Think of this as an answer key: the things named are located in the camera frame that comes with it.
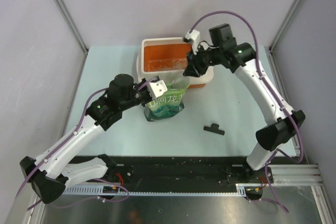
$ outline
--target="orange wire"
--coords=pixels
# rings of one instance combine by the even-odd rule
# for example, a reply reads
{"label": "orange wire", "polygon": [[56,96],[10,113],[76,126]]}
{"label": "orange wire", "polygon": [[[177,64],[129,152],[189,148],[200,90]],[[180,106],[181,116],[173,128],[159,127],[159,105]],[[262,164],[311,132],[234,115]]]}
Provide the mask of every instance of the orange wire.
{"label": "orange wire", "polygon": [[265,185],[263,185],[263,188],[265,188],[265,187],[267,186],[267,182],[266,182],[266,180],[264,179],[263,176],[261,176],[260,179],[261,179],[261,183],[262,183],[262,184],[265,184]]}
{"label": "orange wire", "polygon": [[120,174],[120,173],[117,173],[116,175],[119,177],[119,183],[121,182],[121,186],[123,186],[123,185],[124,185],[124,180],[123,180],[123,178],[121,177],[121,174]]}

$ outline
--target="white wall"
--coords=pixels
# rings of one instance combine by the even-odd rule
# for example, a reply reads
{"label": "white wall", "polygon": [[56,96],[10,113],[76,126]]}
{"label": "white wall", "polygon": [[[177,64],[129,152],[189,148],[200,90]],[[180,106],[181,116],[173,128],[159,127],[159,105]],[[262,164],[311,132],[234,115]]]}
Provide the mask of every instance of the white wall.
{"label": "white wall", "polygon": [[336,0],[305,0],[275,56],[290,102],[302,109],[305,149],[336,208]]}
{"label": "white wall", "polygon": [[83,54],[53,0],[0,0],[0,223],[19,161],[58,140]]}
{"label": "white wall", "polygon": [[[139,45],[144,38],[181,37],[214,10],[240,13],[269,45],[293,0],[66,0],[84,40],[91,46]],[[240,20],[219,15],[200,24],[203,36],[214,25],[230,23],[239,42],[251,41]]]}

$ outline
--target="plastic bag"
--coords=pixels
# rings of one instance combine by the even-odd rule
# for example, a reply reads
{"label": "plastic bag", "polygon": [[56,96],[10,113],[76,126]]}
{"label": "plastic bag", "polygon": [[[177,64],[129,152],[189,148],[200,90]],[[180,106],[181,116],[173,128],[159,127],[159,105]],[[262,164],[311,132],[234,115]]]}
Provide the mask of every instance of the plastic bag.
{"label": "plastic bag", "polygon": [[184,109],[182,97],[189,87],[184,78],[176,79],[172,84],[166,83],[168,90],[156,100],[147,103],[145,117],[149,122],[172,118]]}

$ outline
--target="white cable tie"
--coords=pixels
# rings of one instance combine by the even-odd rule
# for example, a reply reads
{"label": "white cable tie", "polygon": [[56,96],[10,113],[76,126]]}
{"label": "white cable tie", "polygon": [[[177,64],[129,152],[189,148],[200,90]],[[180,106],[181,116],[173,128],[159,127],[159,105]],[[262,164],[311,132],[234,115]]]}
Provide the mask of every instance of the white cable tie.
{"label": "white cable tie", "polygon": [[261,76],[259,76],[259,79],[261,80],[262,78],[265,78],[266,74],[262,74]]}

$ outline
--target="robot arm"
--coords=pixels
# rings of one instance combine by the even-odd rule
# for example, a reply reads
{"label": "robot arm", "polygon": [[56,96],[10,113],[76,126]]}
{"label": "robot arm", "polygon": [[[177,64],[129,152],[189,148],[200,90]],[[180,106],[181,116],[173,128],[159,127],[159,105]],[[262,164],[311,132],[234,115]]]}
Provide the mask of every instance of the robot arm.
{"label": "robot arm", "polygon": [[[230,25],[216,26],[209,32],[213,45],[208,47],[200,44],[200,33],[196,30],[187,33],[184,37],[184,41],[192,45],[192,50],[187,54],[188,65],[183,75],[199,77],[206,73],[209,66],[223,65],[247,87],[259,105],[267,124],[265,128],[256,132],[258,143],[246,159],[249,169],[259,170],[264,167],[273,152],[282,144],[287,143],[295,134],[293,125],[282,110],[285,108],[291,114],[298,127],[303,123],[305,115],[301,110],[294,111],[281,97],[267,77],[261,62],[259,65],[264,75],[259,76],[256,68],[256,52],[248,43],[237,45]],[[266,78],[276,91],[284,108],[280,108],[261,78]]]}
{"label": "robot arm", "polygon": [[121,119],[123,111],[139,104],[145,105],[165,91],[167,87],[162,80],[148,82],[143,79],[135,84],[131,76],[119,74],[110,82],[105,93],[86,109],[79,127],[76,125],[35,159],[25,157],[20,162],[21,169],[26,179],[31,176],[28,181],[43,203],[53,202],[66,188],[101,178],[108,168],[113,168],[115,163],[106,155],[80,164],[68,163],[91,140]]}

